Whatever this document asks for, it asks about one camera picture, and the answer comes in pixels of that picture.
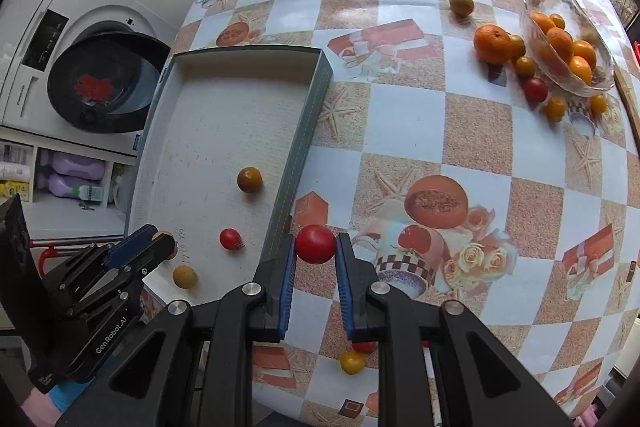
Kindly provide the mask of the large orange mandarin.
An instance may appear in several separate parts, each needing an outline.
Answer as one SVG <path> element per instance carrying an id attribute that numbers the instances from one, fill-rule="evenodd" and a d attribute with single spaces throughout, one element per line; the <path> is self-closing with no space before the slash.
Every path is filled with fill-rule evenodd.
<path id="1" fill-rule="evenodd" d="M 486 24 L 477 28 L 473 46 L 477 57 L 488 65 L 503 65 L 512 56 L 511 36 L 497 25 Z"/>

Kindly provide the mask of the tan longan fruit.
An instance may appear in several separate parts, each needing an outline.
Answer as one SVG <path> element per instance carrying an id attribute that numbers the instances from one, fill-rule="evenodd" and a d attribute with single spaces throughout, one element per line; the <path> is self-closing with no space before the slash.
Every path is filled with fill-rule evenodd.
<path id="1" fill-rule="evenodd" d="M 191 289 L 198 281 L 198 274 L 190 267 L 190 265 L 178 265 L 172 271 L 172 280 L 174 284 L 181 289 Z"/>

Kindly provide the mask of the green-brown fruit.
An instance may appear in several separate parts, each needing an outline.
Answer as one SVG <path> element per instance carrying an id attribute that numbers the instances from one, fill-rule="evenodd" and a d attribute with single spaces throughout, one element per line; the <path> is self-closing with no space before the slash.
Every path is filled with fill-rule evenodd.
<path id="1" fill-rule="evenodd" d="M 468 17 L 474 12 L 474 0 L 448 0 L 451 12 L 456 17 Z"/>

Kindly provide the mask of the checkered printed tablecloth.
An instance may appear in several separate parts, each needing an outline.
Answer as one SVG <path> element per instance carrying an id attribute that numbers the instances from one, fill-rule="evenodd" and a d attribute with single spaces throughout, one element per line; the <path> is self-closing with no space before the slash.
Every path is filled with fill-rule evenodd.
<path id="1" fill-rule="evenodd" d="M 465 303 L 570 416 L 588 411 L 639 312 L 639 153 L 616 92 L 548 121 L 474 32 L 516 0 L 195 0 L 177 50 L 299 44 L 333 68 L 294 225 L 352 236 L 380 277 Z"/>

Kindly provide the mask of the red stemmed cherry tomato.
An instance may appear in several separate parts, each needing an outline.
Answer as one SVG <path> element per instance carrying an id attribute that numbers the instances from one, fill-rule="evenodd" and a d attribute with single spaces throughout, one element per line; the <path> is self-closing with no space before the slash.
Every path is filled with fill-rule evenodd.
<path id="1" fill-rule="evenodd" d="M 363 353 L 364 355 L 370 355 L 378 349 L 378 345 L 375 341 L 368 341 L 367 343 L 352 343 L 352 349 L 356 352 Z"/>

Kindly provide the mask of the yellow cherry tomato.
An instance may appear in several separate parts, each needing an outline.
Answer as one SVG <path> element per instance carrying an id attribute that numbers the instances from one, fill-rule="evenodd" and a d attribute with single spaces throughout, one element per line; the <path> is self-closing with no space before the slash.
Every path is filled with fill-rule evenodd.
<path id="1" fill-rule="evenodd" d="M 347 351 L 341 355 L 341 370 L 347 375 L 357 375 L 367 365 L 367 355 L 358 351 Z"/>

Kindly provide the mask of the brown-green tomato in tray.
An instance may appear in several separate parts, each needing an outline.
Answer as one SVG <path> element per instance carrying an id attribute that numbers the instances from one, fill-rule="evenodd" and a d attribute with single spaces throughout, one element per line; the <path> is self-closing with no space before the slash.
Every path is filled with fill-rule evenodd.
<path id="1" fill-rule="evenodd" d="M 258 168 L 245 167 L 236 176 L 236 184 L 242 192 L 253 194 L 262 191 L 264 180 Z"/>

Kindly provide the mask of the red tomato near mandarin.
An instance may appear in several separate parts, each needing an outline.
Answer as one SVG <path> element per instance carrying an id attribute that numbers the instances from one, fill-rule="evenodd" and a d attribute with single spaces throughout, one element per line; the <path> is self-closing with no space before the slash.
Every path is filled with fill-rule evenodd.
<path id="1" fill-rule="evenodd" d="M 540 104 L 548 98 L 548 87 L 541 80 L 536 77 L 528 78 L 522 82 L 522 88 L 525 98 L 529 104 Z"/>

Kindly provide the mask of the glass fruit bowl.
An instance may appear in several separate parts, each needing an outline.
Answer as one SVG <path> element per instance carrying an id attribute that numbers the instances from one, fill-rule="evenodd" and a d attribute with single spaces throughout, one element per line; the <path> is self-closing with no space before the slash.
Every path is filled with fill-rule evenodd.
<path id="1" fill-rule="evenodd" d="M 563 90 L 591 98 L 614 87 L 611 53 L 576 0 L 523 0 L 521 28 L 529 55 Z"/>

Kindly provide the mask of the grey shallow tray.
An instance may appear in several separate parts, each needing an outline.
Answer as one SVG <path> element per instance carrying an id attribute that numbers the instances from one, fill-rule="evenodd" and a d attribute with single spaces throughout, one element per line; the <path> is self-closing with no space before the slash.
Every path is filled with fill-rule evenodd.
<path id="1" fill-rule="evenodd" d="M 174 259 L 144 279 L 164 303 L 197 305 L 249 281 L 275 256 L 288 227 L 311 139 L 332 78 L 321 50 L 229 46 L 171 57 L 142 136 L 127 229 L 155 225 L 177 243 Z M 245 167 L 262 191 L 242 192 Z M 244 247 L 219 243 L 226 228 Z M 172 280 L 178 265 L 198 274 L 191 289 Z"/>

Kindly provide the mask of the yellow tomato near bowl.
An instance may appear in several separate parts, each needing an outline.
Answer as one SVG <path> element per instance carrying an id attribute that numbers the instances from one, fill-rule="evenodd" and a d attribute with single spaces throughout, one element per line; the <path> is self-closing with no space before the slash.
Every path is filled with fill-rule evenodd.
<path id="1" fill-rule="evenodd" d="M 559 96 L 552 96 L 544 106 L 544 115 L 546 115 L 548 121 L 553 122 L 553 124 L 560 122 L 564 118 L 565 113 L 565 100 Z"/>

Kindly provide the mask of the white washing machine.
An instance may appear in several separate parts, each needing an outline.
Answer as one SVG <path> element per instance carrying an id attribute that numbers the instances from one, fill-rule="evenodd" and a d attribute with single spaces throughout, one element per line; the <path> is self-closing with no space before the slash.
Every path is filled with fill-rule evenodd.
<path id="1" fill-rule="evenodd" d="M 137 0 L 2 0 L 2 127 L 136 156 L 175 34 Z"/>

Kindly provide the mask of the red tomato in tray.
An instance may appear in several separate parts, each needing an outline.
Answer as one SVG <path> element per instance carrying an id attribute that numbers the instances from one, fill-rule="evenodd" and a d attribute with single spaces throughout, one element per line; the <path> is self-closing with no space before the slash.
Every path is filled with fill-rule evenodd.
<path id="1" fill-rule="evenodd" d="M 232 228 L 223 229 L 219 233 L 219 243 L 227 251 L 238 251 L 244 247 L 241 234 Z"/>

